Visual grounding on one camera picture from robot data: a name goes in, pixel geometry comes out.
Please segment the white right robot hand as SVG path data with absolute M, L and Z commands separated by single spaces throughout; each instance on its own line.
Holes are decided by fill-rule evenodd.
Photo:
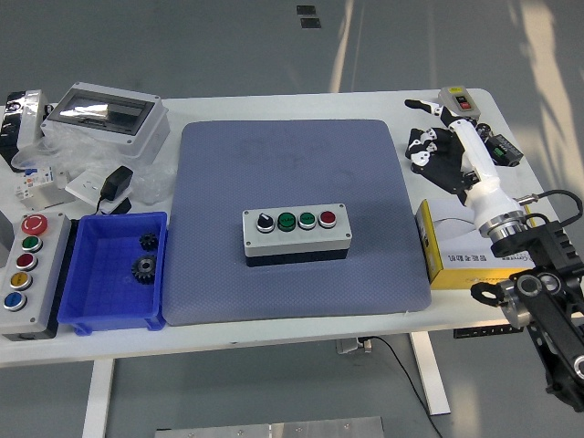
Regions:
M 407 99 L 404 104 L 438 117 L 443 126 L 413 129 L 405 156 L 412 171 L 439 186 L 474 214 L 474 227 L 496 242 L 527 229 L 525 211 L 501 188 L 495 164 L 474 124 L 437 103 Z

